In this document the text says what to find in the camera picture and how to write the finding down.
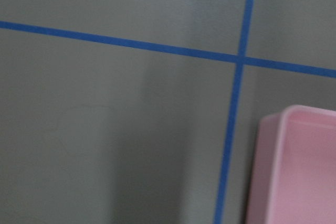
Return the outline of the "pink plastic bin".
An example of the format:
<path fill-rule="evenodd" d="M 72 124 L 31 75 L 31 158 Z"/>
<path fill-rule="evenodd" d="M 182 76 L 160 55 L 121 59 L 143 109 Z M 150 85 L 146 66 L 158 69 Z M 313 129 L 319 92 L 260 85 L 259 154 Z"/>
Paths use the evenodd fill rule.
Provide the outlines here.
<path fill-rule="evenodd" d="M 292 105 L 258 125 L 247 223 L 335 223 L 335 112 Z"/>

